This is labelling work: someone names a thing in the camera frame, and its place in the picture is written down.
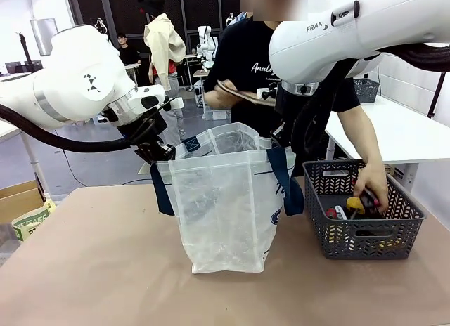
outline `cream jacket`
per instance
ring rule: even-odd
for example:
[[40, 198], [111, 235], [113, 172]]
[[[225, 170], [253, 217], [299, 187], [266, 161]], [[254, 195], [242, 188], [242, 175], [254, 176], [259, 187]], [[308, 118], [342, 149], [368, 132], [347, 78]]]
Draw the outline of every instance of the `cream jacket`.
[[176, 33], [172, 22], [165, 13], [146, 25], [143, 38], [152, 52], [151, 62], [157, 71], [161, 84], [166, 91], [170, 91], [169, 60], [175, 63], [181, 63], [184, 60], [186, 45], [183, 39]]

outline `perforated basket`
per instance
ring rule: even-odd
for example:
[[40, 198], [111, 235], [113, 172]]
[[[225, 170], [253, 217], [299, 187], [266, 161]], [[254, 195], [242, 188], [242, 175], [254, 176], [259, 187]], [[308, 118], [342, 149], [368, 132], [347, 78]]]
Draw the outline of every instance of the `perforated basket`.
[[360, 103], [374, 103], [380, 84], [370, 79], [353, 79], [354, 90]]
[[337, 205], [346, 207], [353, 195], [352, 179], [362, 161], [304, 164], [305, 207], [329, 259], [406, 259], [413, 248], [425, 213], [389, 175], [389, 209], [385, 219], [339, 221], [326, 216]]

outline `person in cream jacket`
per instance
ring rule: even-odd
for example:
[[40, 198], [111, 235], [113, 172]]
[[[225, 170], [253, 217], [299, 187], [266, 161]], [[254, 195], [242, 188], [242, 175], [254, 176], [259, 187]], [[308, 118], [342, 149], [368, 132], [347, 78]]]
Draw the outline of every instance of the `person in cream jacket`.
[[[139, 0], [141, 10], [152, 21], [144, 29], [144, 42], [150, 48], [150, 83], [162, 85], [169, 98], [179, 97], [179, 83], [176, 67], [184, 60], [186, 45], [164, 13], [165, 0]], [[161, 111], [167, 123], [163, 132], [165, 143], [173, 146], [181, 144], [185, 136], [183, 112], [181, 110]]]

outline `plastic bag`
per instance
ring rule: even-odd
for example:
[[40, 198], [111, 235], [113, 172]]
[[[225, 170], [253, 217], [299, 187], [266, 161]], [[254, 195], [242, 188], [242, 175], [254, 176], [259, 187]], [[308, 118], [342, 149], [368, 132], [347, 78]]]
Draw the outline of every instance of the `plastic bag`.
[[160, 211], [177, 217], [193, 273], [264, 271], [285, 193], [301, 197], [302, 212], [300, 187], [290, 179], [295, 154], [270, 147], [250, 127], [229, 124], [188, 139], [174, 161], [152, 166]]

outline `black pole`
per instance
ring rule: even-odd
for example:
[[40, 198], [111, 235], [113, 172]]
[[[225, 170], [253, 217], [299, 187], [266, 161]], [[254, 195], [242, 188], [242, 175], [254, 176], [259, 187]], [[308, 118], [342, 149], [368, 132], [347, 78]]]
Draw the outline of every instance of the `black pole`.
[[22, 43], [23, 51], [25, 52], [25, 57], [27, 57], [27, 62], [25, 63], [28, 69], [28, 72], [34, 73], [34, 65], [31, 62], [30, 53], [28, 52], [27, 41], [23, 34], [19, 33], [20, 43]]
[[445, 73], [446, 72], [441, 73], [441, 77], [439, 78], [439, 82], [437, 83], [435, 96], [433, 96], [433, 101], [431, 102], [430, 110], [428, 111], [428, 117], [430, 119], [432, 119], [435, 116], [435, 108], [442, 90], [442, 85], [444, 84]]

